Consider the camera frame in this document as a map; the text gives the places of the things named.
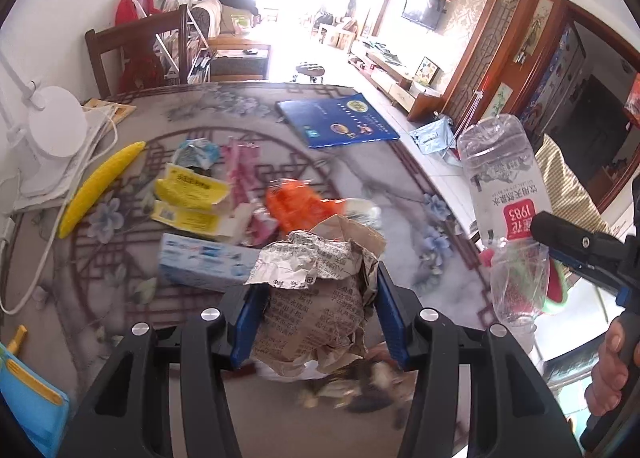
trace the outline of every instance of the barcode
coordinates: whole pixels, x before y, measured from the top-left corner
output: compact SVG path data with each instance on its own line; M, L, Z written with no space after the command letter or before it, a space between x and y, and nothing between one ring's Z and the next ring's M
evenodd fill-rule
M167 221L175 221L175 214L167 209L162 209L160 211L160 217L162 219L166 219Z

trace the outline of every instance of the orange plastic bag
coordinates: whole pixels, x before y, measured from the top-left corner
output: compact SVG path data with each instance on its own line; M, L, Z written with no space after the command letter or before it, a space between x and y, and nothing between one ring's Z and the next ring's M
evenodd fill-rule
M344 213L344 200L323 200L307 183L281 179L267 190L265 204L283 234L310 231L334 214Z

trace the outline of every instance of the brown paper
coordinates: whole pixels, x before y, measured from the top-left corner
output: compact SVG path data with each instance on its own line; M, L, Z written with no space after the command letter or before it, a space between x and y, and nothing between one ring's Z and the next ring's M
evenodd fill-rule
M253 355L284 377L300 374L311 360L331 373L366 354L364 325L385 240L342 216L314 231L328 239L294 231L263 248L247 281L271 286Z

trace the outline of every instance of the patterned stool cushion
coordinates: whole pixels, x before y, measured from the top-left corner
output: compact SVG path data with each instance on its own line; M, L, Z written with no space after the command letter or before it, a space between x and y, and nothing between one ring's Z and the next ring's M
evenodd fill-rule
M300 73L300 75L307 76L323 76L324 68L320 64L316 64L314 62L301 62L296 66L296 71Z

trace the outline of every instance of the light blue box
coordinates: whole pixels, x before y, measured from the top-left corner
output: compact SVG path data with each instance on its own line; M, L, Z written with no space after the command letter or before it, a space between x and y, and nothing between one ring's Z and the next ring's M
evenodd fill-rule
M158 254L158 278L164 284L225 292L231 286L244 284L259 254L257 248L163 234Z

